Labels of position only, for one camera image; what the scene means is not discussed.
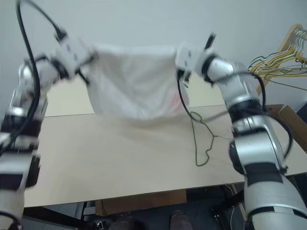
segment floor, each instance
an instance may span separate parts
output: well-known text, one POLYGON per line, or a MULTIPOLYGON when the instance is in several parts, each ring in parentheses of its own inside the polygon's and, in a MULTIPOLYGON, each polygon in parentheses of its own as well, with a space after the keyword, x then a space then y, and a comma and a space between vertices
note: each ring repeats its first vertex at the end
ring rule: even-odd
MULTIPOLYGON (((227 196, 230 197, 230 191, 225 190, 227 196)), ((211 215, 211 207, 221 203, 225 194, 220 187, 200 188, 187 191, 188 202, 185 204, 164 206, 151 208, 147 210, 138 210, 130 213, 110 215, 104 220, 110 221, 117 219, 121 215, 131 215, 135 220, 144 224, 147 230, 168 230, 169 218, 173 211, 183 211, 193 225, 194 230, 220 230, 219 224, 211 215)), ((74 217, 77 204, 64 204, 56 206, 48 206, 47 208, 54 211, 74 217)), ((232 210, 227 212, 227 216, 231 216, 232 210)), ((99 222, 100 218, 92 218, 93 221, 99 222)), ((57 226, 38 223, 31 220, 23 220, 24 230, 65 230, 57 226)), ((234 209, 232 218, 232 230, 243 229, 243 218, 239 207, 234 209)))

